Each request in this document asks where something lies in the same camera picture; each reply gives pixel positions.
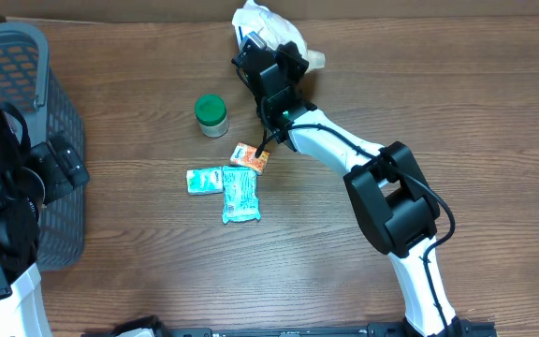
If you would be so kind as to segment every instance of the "plastic basket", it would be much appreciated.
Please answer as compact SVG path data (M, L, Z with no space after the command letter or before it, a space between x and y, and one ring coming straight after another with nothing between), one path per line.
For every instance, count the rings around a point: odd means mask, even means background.
M0 23L0 99L21 111L33 145L65 130L85 158L82 120L49 67L47 40L32 25ZM40 270L61 269L79 259L84 248L84 201L81 188L43 210Z

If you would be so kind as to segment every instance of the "teal packet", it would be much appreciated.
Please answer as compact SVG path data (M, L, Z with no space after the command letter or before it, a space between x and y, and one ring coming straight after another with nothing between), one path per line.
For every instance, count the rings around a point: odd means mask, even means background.
M222 168L189 169L186 186L192 195L222 193L224 191Z
M252 169L224 167L224 224L261 220L256 190L257 174Z

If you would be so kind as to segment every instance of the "small container with green lid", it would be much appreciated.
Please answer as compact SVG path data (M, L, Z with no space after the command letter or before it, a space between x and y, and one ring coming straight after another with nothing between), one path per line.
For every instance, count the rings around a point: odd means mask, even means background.
M195 104L195 115L208 137L220 137L228 130L226 105L218 95L203 95Z

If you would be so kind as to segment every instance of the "green lid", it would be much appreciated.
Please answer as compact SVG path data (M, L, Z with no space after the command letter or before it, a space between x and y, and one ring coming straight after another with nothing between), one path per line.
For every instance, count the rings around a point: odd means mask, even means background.
M203 95L195 104L198 121L206 126L216 126L226 117L226 105L218 95Z

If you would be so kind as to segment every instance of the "orange packet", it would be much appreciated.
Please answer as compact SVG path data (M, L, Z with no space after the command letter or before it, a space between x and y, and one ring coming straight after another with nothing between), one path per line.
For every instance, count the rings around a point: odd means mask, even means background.
M253 146L238 143L230 157L230 164L252 169L257 175L261 175L268 164L270 153L263 151L258 158L255 158L256 151L257 149Z

